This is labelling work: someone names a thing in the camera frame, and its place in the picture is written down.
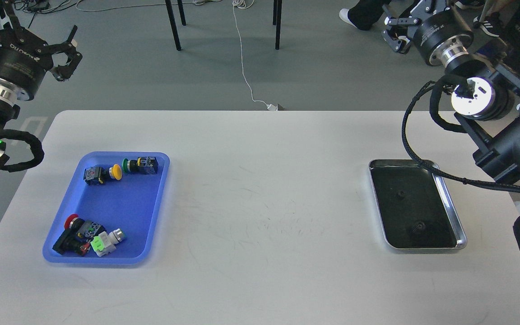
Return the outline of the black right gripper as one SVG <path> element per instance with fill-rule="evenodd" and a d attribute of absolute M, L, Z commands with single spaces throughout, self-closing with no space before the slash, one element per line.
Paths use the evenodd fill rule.
<path fill-rule="evenodd" d="M 407 54 L 412 45 L 409 28 L 415 29 L 418 19 L 425 19 L 413 33 L 413 43 L 425 63 L 429 66 L 442 65 L 437 48 L 450 39 L 468 47 L 474 33 L 456 11 L 450 9 L 449 0 L 415 0 L 407 9 L 407 17 L 386 17 L 382 37 L 390 48 L 399 54 Z"/>

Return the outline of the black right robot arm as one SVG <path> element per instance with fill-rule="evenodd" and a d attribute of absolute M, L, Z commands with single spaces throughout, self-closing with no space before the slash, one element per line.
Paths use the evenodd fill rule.
<path fill-rule="evenodd" d="M 383 37 L 396 53 L 407 53 L 413 45 L 427 65 L 444 66 L 445 75 L 425 84 L 415 100 L 431 91 L 432 120 L 446 131 L 470 136 L 477 145 L 475 165 L 492 181 L 466 179 L 430 167 L 410 147 L 404 117 L 402 141 L 408 155 L 436 175 L 479 188 L 520 193 L 520 76 L 503 63 L 506 43 L 493 39 L 477 53 L 469 53 L 473 31 L 450 0 L 417 0 L 397 17 L 387 4 L 382 9 L 386 14 Z"/>

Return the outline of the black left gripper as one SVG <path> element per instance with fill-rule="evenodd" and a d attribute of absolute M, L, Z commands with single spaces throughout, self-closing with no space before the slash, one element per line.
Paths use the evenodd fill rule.
<path fill-rule="evenodd" d="M 20 88 L 21 101 L 33 100 L 47 71 L 58 82 L 71 78 L 83 58 L 74 39 L 78 26 L 74 25 L 66 41 L 50 45 L 51 54 L 65 54 L 66 64 L 53 67 L 50 54 L 38 53 L 36 48 L 45 41 L 21 26 L 12 0 L 0 0 L 0 79 Z"/>

